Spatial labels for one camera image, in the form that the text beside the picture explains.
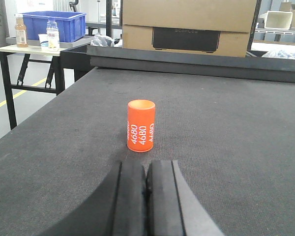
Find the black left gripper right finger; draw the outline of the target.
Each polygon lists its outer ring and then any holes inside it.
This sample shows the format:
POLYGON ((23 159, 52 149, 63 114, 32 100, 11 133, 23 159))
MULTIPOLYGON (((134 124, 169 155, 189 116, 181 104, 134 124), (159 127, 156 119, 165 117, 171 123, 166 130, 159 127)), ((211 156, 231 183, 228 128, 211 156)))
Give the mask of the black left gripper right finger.
POLYGON ((149 236, 222 236, 177 161, 152 161, 147 173, 149 236))

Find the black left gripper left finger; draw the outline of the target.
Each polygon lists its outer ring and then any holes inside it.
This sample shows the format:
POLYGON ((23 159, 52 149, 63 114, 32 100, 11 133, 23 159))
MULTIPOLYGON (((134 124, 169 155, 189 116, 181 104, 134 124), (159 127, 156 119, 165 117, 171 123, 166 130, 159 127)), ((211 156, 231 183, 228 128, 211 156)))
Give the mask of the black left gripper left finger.
POLYGON ((140 162, 118 161, 83 203, 41 235, 146 235, 145 181, 140 162))

